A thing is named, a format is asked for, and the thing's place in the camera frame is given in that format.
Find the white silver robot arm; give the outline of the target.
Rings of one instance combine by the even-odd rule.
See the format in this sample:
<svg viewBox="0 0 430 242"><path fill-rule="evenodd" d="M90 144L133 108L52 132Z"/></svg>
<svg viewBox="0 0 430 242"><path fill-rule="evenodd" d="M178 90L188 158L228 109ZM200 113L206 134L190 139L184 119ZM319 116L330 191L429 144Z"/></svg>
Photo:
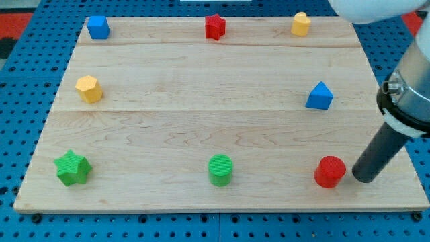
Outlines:
<svg viewBox="0 0 430 242"><path fill-rule="evenodd" d="M412 11L429 11L428 0L330 0L335 13L355 24L368 24ZM395 131L413 138L429 137L429 18L382 85L389 100L380 109Z"/></svg>

